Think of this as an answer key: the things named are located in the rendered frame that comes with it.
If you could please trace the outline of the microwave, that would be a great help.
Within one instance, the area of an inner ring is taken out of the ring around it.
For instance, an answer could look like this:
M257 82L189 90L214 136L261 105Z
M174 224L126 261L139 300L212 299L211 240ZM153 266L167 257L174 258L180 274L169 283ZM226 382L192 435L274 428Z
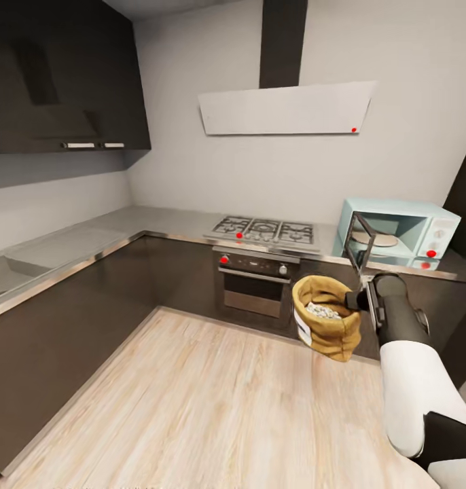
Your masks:
M372 251L441 259L460 220L430 202L346 197L338 231L361 278Z

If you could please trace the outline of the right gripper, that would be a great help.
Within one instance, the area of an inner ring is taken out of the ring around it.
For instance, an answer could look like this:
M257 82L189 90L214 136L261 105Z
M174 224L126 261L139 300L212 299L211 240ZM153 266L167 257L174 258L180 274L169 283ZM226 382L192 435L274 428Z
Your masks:
M366 300L363 298L363 294L365 290L360 291L348 291L345 293L345 306L351 310L365 310L366 312L370 311L370 305L366 304Z

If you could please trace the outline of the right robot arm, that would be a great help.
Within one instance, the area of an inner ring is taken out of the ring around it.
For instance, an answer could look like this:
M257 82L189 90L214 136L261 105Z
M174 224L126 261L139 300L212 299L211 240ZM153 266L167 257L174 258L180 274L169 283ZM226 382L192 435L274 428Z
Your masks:
M384 427L391 446L440 489L466 489L466 405L394 272L361 275L345 306L371 312L382 362Z

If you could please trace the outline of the popcorn bag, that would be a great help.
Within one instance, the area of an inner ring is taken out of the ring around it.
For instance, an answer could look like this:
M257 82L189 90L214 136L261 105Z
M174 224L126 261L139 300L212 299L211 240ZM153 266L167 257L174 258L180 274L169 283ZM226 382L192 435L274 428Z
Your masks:
M351 289L343 283L317 275L297 281L292 289L300 340L311 350L338 362L350 361L352 352L361 343L361 310L345 306L348 291ZM308 309L311 304L337 313L339 319L319 317Z

